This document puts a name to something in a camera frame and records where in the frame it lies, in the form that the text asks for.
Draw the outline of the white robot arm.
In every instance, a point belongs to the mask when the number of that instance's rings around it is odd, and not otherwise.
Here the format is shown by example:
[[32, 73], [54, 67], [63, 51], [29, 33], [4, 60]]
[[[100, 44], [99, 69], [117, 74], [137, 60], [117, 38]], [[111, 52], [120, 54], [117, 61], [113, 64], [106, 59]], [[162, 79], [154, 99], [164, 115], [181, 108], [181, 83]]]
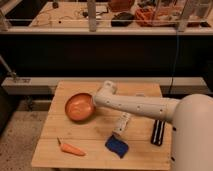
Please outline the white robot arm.
[[213, 98], [192, 94], [183, 99], [116, 95], [105, 81], [93, 95], [96, 106], [138, 114], [172, 125], [171, 171], [213, 171]]

